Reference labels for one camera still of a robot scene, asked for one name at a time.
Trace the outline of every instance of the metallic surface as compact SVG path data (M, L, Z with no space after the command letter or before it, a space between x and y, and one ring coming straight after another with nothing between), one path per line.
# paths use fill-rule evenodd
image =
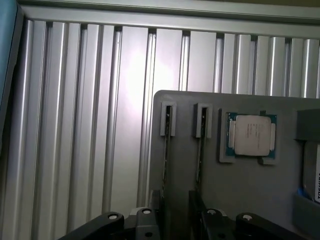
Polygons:
M216 18L268 20L287 23L319 23L316 7L274 6L218 1L159 0L19 0L20 4L118 10L145 13L200 15Z
M299 98L301 96L303 50L304 40L297 38L292 39L289 69L289 97Z
M317 96L317 77L319 58L319 40L307 39L304 41L303 49L303 68L301 97L316 98Z
M233 89L235 94L248 94L250 40L250 35L237 37Z
M57 239L102 212L145 206L159 90L320 95L316 25L23 10L2 239Z
M285 38L272 37L270 40L267 94L282 96L284 89Z

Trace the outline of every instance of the gray plastic holder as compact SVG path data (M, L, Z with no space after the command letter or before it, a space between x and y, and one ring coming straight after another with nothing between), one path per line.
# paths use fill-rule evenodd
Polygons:
M172 239L188 236L188 193L196 189L199 139L195 137L195 105L212 106L211 138L206 139L201 171L201 195L208 208L230 218L251 212L292 232L293 195L301 186L303 143L296 140L297 111L320 109L319 99L160 91L154 96L149 190L162 189L165 141L160 134L163 103L176 104L175 136L170 141L165 203ZM277 116L276 153L270 162L225 153L225 113Z

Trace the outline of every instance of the gray plastic tray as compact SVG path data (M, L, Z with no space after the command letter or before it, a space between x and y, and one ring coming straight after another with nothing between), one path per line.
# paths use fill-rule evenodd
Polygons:
M295 140L297 110L320 109L320 100L238 94L160 91L154 97L149 189L162 189L165 139L160 134L162 102L176 104L175 136L170 140L165 202L172 239L186 237L188 191L195 189L198 139L193 136L194 105L212 105L211 138L202 165L202 198L208 208L235 218L243 212L258 214L290 231L293 196L301 186L303 142ZM224 160L227 112L277 115L273 165L256 158Z

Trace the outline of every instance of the cpu processor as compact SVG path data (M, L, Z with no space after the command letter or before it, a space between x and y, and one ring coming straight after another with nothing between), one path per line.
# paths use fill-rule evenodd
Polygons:
M275 158L277 116L227 113L227 156Z

